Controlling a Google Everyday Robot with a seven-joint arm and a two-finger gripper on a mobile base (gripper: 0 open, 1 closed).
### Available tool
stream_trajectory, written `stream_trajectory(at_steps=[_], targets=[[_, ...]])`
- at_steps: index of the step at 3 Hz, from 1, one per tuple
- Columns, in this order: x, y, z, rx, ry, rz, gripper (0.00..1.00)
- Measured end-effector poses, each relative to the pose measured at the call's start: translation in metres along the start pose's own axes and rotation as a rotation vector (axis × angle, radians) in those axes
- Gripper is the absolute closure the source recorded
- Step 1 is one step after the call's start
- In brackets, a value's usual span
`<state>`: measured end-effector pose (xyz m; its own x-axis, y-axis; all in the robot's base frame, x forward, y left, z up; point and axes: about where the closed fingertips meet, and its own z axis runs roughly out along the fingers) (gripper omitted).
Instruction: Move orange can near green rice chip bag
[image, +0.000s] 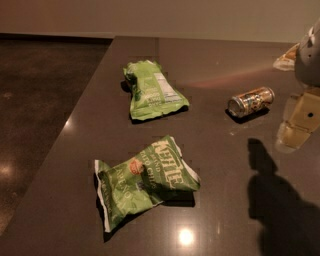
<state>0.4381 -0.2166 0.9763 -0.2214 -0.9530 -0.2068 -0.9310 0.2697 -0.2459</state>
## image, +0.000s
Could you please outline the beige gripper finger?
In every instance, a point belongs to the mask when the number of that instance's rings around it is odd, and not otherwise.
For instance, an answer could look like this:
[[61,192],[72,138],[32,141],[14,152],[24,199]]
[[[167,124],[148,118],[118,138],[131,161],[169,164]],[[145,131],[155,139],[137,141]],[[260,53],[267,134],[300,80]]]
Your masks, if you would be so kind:
[[276,149],[283,153],[298,150],[320,127],[320,88],[307,88],[302,94],[291,94],[280,124]]
[[273,67],[281,71],[294,71],[297,56],[297,50],[300,44],[297,43],[278,57],[273,63]]

